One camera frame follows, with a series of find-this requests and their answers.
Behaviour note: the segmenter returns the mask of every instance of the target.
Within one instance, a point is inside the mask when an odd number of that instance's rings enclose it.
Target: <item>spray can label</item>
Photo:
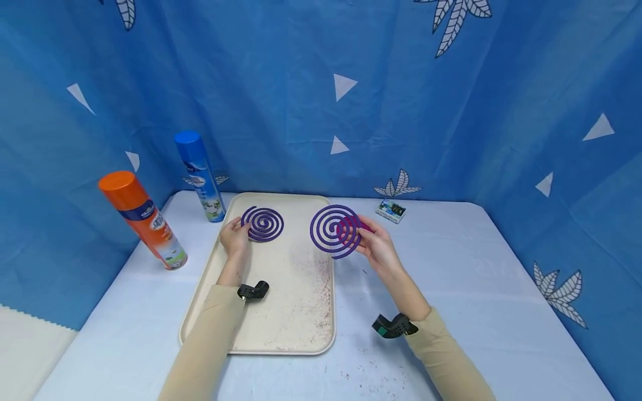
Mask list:
[[[225,205],[221,201],[216,181],[207,168],[207,161],[205,159],[198,162],[183,161],[189,179],[194,186],[198,199],[203,205],[207,219],[213,223],[223,221],[225,218]]]
[[[187,262],[187,254],[154,202],[147,200],[132,210],[119,210],[154,256],[168,270],[178,269]]]

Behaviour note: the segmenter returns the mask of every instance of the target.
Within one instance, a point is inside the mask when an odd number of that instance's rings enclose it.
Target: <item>spiral coil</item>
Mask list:
[[[252,206],[241,216],[241,226],[250,224],[251,240],[266,243],[276,239],[283,231],[283,218],[274,209]]]
[[[310,222],[310,238],[320,250],[336,253],[333,259],[350,255],[361,242],[357,229],[362,223],[356,213],[343,205],[330,205],[319,210]]]

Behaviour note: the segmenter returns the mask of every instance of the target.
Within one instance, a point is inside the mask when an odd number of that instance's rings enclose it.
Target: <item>person's left hand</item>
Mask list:
[[[250,251],[250,239],[247,236],[250,224],[241,227],[241,218],[238,217],[221,229],[221,244],[227,251],[227,257],[247,258]]]

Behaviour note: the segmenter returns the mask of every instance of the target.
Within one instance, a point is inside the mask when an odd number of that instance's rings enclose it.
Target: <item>white triangle pattern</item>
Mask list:
[[[125,151],[125,155],[129,158],[129,161],[132,163],[132,167],[134,168],[134,172],[138,171],[138,167],[141,166],[141,158],[138,155],[138,153],[132,153],[132,152],[127,152]]]
[[[348,149],[348,147],[344,145],[343,142],[339,140],[339,138],[337,138],[336,136],[334,137],[334,141],[332,142],[332,150],[330,150],[331,155],[347,152],[349,150],[350,149]]]
[[[81,105],[86,107],[87,110],[89,110],[91,112],[91,114],[96,115],[96,113],[94,113],[94,111],[91,110],[91,107],[89,107],[89,104],[87,103],[87,100],[85,99],[85,95],[82,94],[82,90],[80,90],[80,86],[78,86],[77,83],[68,86],[67,90],[69,91],[69,93],[72,94],[72,96],[74,98],[76,98],[76,100],[78,102],[80,102]]]
[[[357,84],[357,81],[351,80],[341,75],[334,74],[334,93],[336,94],[336,101],[339,101]]]
[[[582,140],[590,141],[591,139],[601,138],[607,135],[613,135],[614,133],[615,131],[613,130],[613,127],[611,127],[611,123],[609,122],[609,119],[606,117],[604,113],[602,113],[600,118],[598,118],[597,122],[589,130],[589,133],[587,133],[584,139]]]
[[[541,180],[535,188],[541,193],[544,194],[545,197],[549,197],[551,194],[551,186],[553,185],[553,173],[550,173],[546,177],[544,177],[544,180]]]

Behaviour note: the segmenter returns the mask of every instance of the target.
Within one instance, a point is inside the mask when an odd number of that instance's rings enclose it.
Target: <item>blue cap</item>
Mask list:
[[[174,135],[174,142],[178,148],[178,154],[186,162],[193,160],[207,160],[207,152],[203,139],[196,131],[183,131]]]

